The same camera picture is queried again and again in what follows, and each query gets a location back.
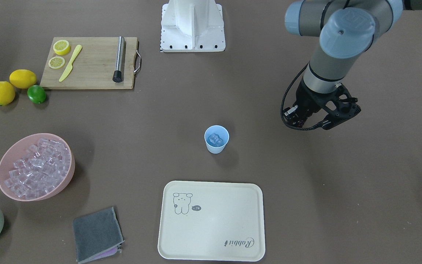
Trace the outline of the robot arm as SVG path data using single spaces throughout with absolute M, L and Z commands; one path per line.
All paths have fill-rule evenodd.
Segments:
M 287 31 L 319 38 L 309 62 L 296 77 L 295 103 L 281 102 L 283 123 L 294 130 L 330 130 L 361 112 L 343 79 L 356 60 L 403 12 L 402 0 L 300 0 L 286 10 Z

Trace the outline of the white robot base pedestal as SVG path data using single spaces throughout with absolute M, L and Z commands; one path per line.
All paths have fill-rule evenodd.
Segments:
M 161 52 L 226 49 L 223 8 L 214 0 L 170 0 L 161 15 Z

